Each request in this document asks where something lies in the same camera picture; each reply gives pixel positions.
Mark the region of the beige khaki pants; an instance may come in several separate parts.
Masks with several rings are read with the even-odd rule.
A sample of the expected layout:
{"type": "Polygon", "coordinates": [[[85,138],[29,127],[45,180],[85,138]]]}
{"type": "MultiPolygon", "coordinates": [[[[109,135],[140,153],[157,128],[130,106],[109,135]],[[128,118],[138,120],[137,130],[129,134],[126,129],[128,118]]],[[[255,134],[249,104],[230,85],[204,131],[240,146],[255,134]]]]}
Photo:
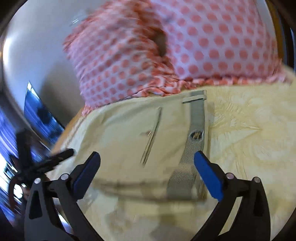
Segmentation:
{"type": "Polygon", "coordinates": [[[207,196],[194,154],[208,144],[207,92],[133,98],[79,119],[61,148],[75,156],[55,180],[98,152],[82,212],[104,240],[190,240],[207,196]]]}

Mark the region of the blue window curtain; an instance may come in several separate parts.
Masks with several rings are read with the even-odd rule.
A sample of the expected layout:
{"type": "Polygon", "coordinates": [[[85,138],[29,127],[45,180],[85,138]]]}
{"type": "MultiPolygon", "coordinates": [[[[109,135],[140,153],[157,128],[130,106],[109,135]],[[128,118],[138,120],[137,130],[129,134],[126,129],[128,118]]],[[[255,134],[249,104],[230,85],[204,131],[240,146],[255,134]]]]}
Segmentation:
{"type": "MultiPolygon", "coordinates": [[[[15,165],[17,161],[18,148],[16,144],[16,133],[19,130],[15,129],[9,118],[4,113],[4,109],[1,107],[1,208],[9,221],[14,219],[14,212],[10,209],[9,202],[9,183],[15,173],[18,172],[15,165]]],[[[46,148],[38,138],[33,137],[31,143],[32,159],[35,163],[40,162],[46,154],[49,153],[49,149],[46,148]]],[[[25,185],[15,185],[14,198],[16,201],[16,210],[20,213],[20,203],[23,197],[23,190],[25,185]]]]}

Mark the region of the black flat screen television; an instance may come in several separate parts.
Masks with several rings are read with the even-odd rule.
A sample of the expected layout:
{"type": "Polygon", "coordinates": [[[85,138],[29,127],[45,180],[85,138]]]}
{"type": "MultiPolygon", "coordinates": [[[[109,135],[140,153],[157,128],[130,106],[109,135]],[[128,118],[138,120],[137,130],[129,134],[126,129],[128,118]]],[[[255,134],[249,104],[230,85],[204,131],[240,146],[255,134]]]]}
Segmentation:
{"type": "Polygon", "coordinates": [[[30,82],[26,89],[24,116],[37,135],[51,146],[56,144],[64,131],[64,126],[43,104],[30,82]]]}

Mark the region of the yellow floral bed sheet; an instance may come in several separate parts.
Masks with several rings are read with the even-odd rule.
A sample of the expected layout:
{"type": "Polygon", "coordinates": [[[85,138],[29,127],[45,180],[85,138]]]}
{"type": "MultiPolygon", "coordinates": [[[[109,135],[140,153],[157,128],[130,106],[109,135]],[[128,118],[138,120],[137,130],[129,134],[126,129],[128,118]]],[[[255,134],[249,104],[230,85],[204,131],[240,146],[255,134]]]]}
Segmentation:
{"type": "MultiPolygon", "coordinates": [[[[188,90],[207,92],[208,144],[203,152],[208,159],[238,179],[259,177],[262,181],[270,213],[270,240],[295,210],[295,74],[289,70],[284,74],[285,83],[188,90]]],[[[61,145],[86,116],[74,118],[55,152],[64,149],[61,145]]],[[[196,233],[216,204],[207,190],[206,198],[197,205],[196,233]]]]}

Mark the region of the pink polka dot pillow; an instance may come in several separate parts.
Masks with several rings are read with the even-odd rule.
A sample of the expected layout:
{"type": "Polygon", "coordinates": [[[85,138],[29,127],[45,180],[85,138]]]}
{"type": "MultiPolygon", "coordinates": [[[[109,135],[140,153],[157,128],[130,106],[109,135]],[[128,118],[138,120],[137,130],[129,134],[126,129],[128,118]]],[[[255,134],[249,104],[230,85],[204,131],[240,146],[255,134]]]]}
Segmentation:
{"type": "Polygon", "coordinates": [[[255,1],[152,1],[179,80],[283,82],[276,40],[255,1]]]}
{"type": "Polygon", "coordinates": [[[154,41],[159,31],[148,1],[108,1],[74,28],[63,48],[79,80],[83,114],[130,97],[180,92],[154,41]]]}

